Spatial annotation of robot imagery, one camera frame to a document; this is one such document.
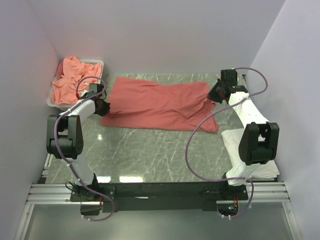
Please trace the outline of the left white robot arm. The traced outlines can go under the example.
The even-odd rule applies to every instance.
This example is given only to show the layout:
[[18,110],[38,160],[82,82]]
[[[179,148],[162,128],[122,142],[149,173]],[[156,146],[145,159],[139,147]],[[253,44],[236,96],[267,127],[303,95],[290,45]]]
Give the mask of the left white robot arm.
[[88,92],[75,105],[47,118],[46,150],[67,166],[74,179],[72,191],[82,194],[88,201],[99,197],[100,188],[96,175],[82,156],[82,122],[91,115],[104,117],[109,113],[110,104],[102,99],[104,93],[104,85],[91,83]]

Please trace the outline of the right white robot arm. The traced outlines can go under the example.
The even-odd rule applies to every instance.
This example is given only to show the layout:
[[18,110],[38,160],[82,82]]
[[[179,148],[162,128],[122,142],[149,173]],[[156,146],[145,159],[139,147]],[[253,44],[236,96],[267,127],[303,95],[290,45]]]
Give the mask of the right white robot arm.
[[275,122],[267,120],[254,105],[251,97],[265,92],[268,88],[266,77],[256,69],[247,70],[258,73],[265,82],[263,90],[249,93],[247,88],[238,83],[237,68],[220,71],[220,78],[210,90],[207,98],[216,103],[225,101],[238,115],[244,130],[235,149],[237,161],[225,174],[227,182],[219,187],[222,198],[230,200],[237,194],[237,187],[243,185],[246,179],[261,165],[273,161],[277,155],[280,127]]

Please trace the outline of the red t-shirt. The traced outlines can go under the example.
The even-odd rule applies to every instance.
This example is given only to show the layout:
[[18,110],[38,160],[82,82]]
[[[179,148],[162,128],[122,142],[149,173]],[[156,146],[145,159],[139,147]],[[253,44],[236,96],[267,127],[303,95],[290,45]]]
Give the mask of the red t-shirt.
[[100,124],[116,128],[193,131],[216,106],[207,98],[209,91],[204,81],[164,85],[118,77],[108,99],[110,112]]

